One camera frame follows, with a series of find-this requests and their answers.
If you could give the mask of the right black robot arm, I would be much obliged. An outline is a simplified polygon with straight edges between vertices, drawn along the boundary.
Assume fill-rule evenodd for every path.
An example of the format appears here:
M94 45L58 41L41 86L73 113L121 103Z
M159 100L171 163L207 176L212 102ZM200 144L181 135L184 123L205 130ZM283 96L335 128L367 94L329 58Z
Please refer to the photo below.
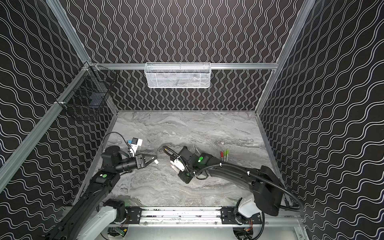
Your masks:
M245 168L224 162L207 153L197 155L187 147L183 147L172 162L181 164L178 176L186 184L193 178L205 180L207 177L213 177L248 190L250 194L241 197L232 211L231 219L237 224L258 214L273 217L279 215L283 185L267 166L261 166L260 169Z

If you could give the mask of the white pen green tip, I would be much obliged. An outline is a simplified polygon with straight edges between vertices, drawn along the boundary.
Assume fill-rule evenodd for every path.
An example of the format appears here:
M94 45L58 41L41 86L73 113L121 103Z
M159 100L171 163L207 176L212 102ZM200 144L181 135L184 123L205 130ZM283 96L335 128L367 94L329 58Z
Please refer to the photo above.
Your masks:
M226 153L225 153L225 162L228 162L228 159L229 159L229 152L230 152L230 150L229 150L229 149L226 149Z

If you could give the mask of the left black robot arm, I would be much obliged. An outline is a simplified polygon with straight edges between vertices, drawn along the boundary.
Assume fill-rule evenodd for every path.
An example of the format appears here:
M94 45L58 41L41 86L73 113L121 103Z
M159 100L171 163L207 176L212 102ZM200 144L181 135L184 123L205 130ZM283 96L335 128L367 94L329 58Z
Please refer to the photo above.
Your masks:
M102 168L90 179L83 196L69 213L45 235L46 240L75 240L92 212L112 191L122 173L143 169L156 161L158 156L138 154L132 157L119 146L106 148L102 153Z

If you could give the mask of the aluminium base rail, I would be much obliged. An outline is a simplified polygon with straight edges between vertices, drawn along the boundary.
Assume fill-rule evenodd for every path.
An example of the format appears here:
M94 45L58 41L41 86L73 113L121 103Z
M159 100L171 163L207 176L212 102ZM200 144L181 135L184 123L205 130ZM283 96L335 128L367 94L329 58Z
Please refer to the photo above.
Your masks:
M234 207L126 207L126 218L114 224L116 211L102 207L85 227L250 227L262 224L261 214L235 217Z

